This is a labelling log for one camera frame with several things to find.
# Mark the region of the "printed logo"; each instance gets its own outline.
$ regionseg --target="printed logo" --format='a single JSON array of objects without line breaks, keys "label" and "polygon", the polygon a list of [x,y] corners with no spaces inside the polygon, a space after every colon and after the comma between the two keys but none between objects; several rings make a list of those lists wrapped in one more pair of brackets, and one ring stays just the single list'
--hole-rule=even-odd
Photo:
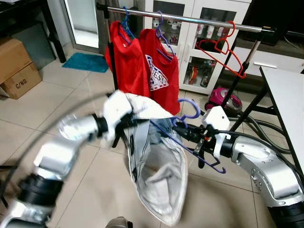
[{"label": "printed logo", "polygon": [[168,79],[163,72],[153,64],[152,57],[145,55],[151,71],[150,75],[150,91],[158,90],[169,86]]}]

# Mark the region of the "glass door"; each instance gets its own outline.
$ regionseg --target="glass door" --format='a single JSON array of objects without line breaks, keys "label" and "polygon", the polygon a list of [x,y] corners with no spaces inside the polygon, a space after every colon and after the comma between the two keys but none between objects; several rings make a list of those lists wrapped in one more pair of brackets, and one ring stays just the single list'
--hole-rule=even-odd
[{"label": "glass door", "polygon": [[[241,24],[249,4],[232,0],[195,1],[193,18],[216,21],[234,21]],[[180,88],[198,93],[211,94],[214,85],[222,70],[222,65],[217,63],[207,54],[195,47],[201,40],[214,40],[226,36],[232,30],[223,27],[190,24],[183,57],[180,64]],[[232,46],[237,35],[235,33],[227,39]],[[204,41],[200,46],[221,62],[225,62],[227,55],[215,49],[213,42]],[[217,48],[225,51],[227,44],[220,42]]]},{"label": "glass door", "polygon": [[[191,17],[193,4],[194,0],[146,0],[145,11],[161,11],[163,14]],[[159,19],[145,17],[144,27],[145,29],[156,29],[159,22]],[[163,20],[163,24],[161,25],[162,34],[176,53],[178,59],[182,56],[188,29],[189,23],[174,20]],[[163,46],[167,51],[171,52],[166,44],[163,44]]]}]

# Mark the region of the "clothes rack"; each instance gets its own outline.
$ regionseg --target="clothes rack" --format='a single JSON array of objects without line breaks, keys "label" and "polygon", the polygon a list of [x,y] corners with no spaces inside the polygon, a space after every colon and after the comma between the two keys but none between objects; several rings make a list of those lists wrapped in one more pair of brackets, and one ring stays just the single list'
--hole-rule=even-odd
[{"label": "clothes rack", "polygon": [[[104,12],[104,19],[106,23],[106,32],[107,32],[107,39],[108,39],[108,47],[109,47],[109,54],[111,58],[111,65],[112,65],[112,73],[113,73],[113,80],[114,80],[114,86],[115,89],[118,89],[118,83],[117,83],[117,75],[116,75],[116,68],[115,68],[115,59],[114,59],[114,45],[113,42],[111,41],[110,37],[110,20],[109,20],[109,12],[115,12],[115,13],[121,13],[125,14],[125,9],[123,8],[115,8],[115,7],[109,7],[107,5],[102,5],[99,3],[96,3],[96,9],[97,10],[102,10]],[[222,21],[214,21],[214,20],[207,20],[207,19],[197,19],[197,18],[189,18],[189,17],[183,17],[183,16],[177,16],[177,15],[171,15],[171,14],[162,14],[160,15],[159,13],[156,12],[146,12],[146,11],[139,11],[139,10],[129,10],[128,13],[130,15],[136,15],[136,16],[143,16],[143,17],[150,17],[150,18],[163,18],[163,19],[169,19],[169,20],[175,20],[175,21],[180,21],[180,22],[189,22],[189,23],[195,23],[195,24],[204,24],[204,25],[212,25],[215,27],[224,27],[231,29],[233,28],[233,25],[228,23],[228,22],[222,22]],[[251,61],[253,55],[255,54],[259,44],[261,43],[263,36],[266,33],[273,33],[274,30],[271,29],[270,27],[255,27],[255,26],[249,26],[249,25],[240,25],[240,24],[235,24],[235,28],[241,31],[247,31],[247,32],[256,32],[259,33],[258,38],[254,42],[246,60],[243,62],[243,70],[239,71],[241,75],[247,70],[249,66],[249,62]],[[238,82],[240,80],[240,77],[236,77],[236,79],[233,81],[232,86],[228,90],[224,101],[222,102],[221,106],[224,107],[232,95],[234,89],[236,88]],[[116,147],[118,143],[118,139],[115,139],[115,142],[113,144],[113,147]]]}]

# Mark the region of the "pink vacuum cleaner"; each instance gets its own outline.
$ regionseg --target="pink vacuum cleaner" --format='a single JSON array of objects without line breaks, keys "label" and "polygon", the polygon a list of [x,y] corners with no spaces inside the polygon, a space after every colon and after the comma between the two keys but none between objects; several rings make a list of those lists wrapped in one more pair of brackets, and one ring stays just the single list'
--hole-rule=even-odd
[{"label": "pink vacuum cleaner", "polygon": [[[205,109],[208,110],[214,106],[220,106],[227,92],[228,89],[226,88],[214,89],[208,102],[205,104]],[[224,111],[229,117],[237,116],[242,112],[242,102],[234,93],[232,93],[230,99],[227,101]]]}]

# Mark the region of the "white table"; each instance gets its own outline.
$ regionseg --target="white table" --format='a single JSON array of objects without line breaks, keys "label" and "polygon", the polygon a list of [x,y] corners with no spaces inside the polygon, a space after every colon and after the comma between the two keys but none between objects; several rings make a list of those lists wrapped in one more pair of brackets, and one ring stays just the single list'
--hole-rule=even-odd
[{"label": "white table", "polygon": [[265,66],[260,71],[295,163],[304,171],[304,74]]}]

